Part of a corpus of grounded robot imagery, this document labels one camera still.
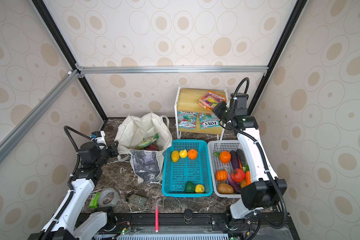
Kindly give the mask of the white canvas grocery bag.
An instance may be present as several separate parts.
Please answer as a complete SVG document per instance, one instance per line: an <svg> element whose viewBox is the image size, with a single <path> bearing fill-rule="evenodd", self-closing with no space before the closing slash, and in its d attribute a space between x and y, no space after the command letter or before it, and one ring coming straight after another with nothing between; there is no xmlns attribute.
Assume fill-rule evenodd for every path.
<svg viewBox="0 0 360 240"><path fill-rule="evenodd" d="M172 146L170 121L154 113L142 117L128 116L118 127L115 141L120 155L130 157L138 182L163 180L164 153Z"/></svg>

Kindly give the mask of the green snack packet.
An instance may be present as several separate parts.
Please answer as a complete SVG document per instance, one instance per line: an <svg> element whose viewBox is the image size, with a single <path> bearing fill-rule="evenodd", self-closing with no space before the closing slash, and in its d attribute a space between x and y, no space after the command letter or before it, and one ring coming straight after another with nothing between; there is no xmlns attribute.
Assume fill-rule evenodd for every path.
<svg viewBox="0 0 360 240"><path fill-rule="evenodd" d="M143 141L136 147L136 150L143 150L143 149L145 149L148 145L154 144L158 139L159 139L159 134L155 134L154 136L149 137L149 138L143 140Z"/></svg>

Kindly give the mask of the pink dragon fruit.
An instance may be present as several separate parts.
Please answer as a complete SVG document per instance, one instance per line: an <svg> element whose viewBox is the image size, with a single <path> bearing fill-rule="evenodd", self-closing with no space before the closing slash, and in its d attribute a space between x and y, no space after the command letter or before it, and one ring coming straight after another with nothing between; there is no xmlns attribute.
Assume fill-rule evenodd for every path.
<svg viewBox="0 0 360 240"><path fill-rule="evenodd" d="M158 147L154 144L150 144L145 148L146 151L159 151Z"/></svg>

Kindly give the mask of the right Foxs candy packet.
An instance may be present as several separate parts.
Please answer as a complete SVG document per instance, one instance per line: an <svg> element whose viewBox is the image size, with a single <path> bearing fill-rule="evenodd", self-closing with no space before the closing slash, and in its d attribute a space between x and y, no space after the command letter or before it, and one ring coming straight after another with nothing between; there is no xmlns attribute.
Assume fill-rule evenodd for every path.
<svg viewBox="0 0 360 240"><path fill-rule="evenodd" d="M220 120L214 114L200 113L199 119L202 130L220 127Z"/></svg>

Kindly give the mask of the foxs candy packet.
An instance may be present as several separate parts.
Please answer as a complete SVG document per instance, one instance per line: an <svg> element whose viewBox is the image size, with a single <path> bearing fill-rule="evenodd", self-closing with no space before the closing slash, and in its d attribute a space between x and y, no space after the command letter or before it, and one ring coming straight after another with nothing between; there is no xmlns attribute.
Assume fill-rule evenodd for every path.
<svg viewBox="0 0 360 240"><path fill-rule="evenodd" d="M179 128L193 130L196 128L198 113L178 111Z"/></svg>
<svg viewBox="0 0 360 240"><path fill-rule="evenodd" d="M202 130L220 127L220 120L214 114L200 113L199 119Z"/></svg>

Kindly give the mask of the white plastic basket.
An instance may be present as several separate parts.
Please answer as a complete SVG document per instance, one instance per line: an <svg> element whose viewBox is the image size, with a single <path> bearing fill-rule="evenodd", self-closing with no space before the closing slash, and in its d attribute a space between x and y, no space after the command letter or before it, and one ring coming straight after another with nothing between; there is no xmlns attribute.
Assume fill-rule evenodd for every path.
<svg viewBox="0 0 360 240"><path fill-rule="evenodd" d="M218 181L216 178L216 172L218 171L227 171L229 175L231 175L234 170L231 162L224 164L221 162L220 157L216 156L215 153L221 153L223 151L236 151L237 149L241 149L244 151L244 147L240 144L238 140L222 140L222 141L211 141L208 143L208 151L210 158L210 167L212 173L213 180L213 188L214 193L220 198L229 198L229 199L239 199L241 197L240 194L220 194L218 192L218 186L221 183L229 184L228 180Z"/></svg>

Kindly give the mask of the white wooden shelf rack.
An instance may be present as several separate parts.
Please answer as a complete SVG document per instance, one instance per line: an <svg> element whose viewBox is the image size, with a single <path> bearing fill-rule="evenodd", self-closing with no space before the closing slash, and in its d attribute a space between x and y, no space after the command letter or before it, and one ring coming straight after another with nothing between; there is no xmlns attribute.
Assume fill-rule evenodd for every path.
<svg viewBox="0 0 360 240"><path fill-rule="evenodd" d="M212 111L204 109L201 107L197 101L204 97L208 92L214 92L219 95L225 95L226 98L228 97L227 90L219 91L219 90L203 90L203 89L188 89L188 88L181 88L178 87L176 100L175 100L175 123L176 123L176 130L177 130L177 139L181 138L182 132L187 133L195 133L195 134L208 134L208 135L216 135L217 140L222 140L225 130L221 127L215 128L208 128L208 129L201 129L200 119L197 118L196 120L196 127L194 129L186 129L181 128L178 125L178 112L191 112L191 113L205 113L205 114L212 114Z"/></svg>

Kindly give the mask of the orange fruit toy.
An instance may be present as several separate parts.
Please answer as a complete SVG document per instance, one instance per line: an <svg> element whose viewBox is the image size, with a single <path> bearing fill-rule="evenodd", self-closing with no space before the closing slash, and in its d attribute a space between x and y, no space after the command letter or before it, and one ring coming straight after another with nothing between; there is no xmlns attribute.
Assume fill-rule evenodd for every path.
<svg viewBox="0 0 360 240"><path fill-rule="evenodd" d="M195 160L198 157L198 151L195 149L190 149L187 155L190 160Z"/></svg>

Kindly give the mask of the red tomato toy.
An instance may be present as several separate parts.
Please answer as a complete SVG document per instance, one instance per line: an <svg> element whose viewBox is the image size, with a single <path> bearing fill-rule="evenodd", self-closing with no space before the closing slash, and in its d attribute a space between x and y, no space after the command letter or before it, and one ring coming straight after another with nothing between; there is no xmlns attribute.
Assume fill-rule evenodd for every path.
<svg viewBox="0 0 360 240"><path fill-rule="evenodd" d="M246 173L242 169L234 169L231 173L231 178L236 183L241 183L246 178Z"/></svg>

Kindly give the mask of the yellow lemon toy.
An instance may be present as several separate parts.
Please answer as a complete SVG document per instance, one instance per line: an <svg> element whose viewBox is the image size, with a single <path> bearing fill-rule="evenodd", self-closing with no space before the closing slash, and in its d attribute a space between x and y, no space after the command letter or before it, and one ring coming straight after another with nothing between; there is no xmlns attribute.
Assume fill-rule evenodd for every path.
<svg viewBox="0 0 360 240"><path fill-rule="evenodd" d="M187 150L179 151L179 156L183 159L186 158L188 156L188 151Z"/></svg>

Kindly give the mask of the orange carrot toy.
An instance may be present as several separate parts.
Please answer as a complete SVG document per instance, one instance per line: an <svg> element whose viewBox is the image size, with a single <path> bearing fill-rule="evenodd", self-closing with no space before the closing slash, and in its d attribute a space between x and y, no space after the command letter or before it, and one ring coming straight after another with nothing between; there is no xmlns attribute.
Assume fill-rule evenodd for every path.
<svg viewBox="0 0 360 240"><path fill-rule="evenodd" d="M250 185L252 183L251 181L251 173L250 171L246 171L246 185Z"/></svg>

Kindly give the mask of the red pen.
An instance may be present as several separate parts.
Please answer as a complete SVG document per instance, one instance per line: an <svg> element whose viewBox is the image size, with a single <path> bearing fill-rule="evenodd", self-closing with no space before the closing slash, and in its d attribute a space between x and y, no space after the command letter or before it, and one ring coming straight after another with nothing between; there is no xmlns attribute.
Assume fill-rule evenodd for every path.
<svg viewBox="0 0 360 240"><path fill-rule="evenodd" d="M159 232L159 206L156 205L155 208L155 232Z"/></svg>

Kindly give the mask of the horizontal aluminium bar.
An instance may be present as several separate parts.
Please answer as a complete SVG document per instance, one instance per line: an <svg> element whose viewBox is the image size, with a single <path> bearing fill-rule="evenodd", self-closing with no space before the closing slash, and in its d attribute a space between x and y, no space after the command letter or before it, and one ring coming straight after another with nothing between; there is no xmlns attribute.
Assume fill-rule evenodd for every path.
<svg viewBox="0 0 360 240"><path fill-rule="evenodd" d="M266 73L267 66L82 67L82 74Z"/></svg>

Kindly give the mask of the black knob on rail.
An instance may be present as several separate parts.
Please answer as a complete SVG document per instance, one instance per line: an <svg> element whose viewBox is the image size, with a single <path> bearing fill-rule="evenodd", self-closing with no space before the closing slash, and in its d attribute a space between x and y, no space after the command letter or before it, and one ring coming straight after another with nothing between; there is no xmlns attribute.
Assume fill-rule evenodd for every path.
<svg viewBox="0 0 360 240"><path fill-rule="evenodd" d="M191 209L186 209L184 211L184 222L190 224L193 218L193 211Z"/></svg>

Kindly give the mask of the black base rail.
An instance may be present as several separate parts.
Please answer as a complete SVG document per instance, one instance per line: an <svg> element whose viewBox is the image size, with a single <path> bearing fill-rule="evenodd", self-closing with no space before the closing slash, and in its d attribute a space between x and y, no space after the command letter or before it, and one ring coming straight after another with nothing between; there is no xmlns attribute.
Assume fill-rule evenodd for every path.
<svg viewBox="0 0 360 240"><path fill-rule="evenodd" d="M271 223L278 223L282 213L265 213ZM90 214L80 214L76 227ZM91 240L298 240L300 237L291 216L281 229L274 229L258 216L231 219L224 213L193 213L190 224L184 213L159 213L159 232L155 232L155 213L116 214L116 227L101 229Z"/></svg>

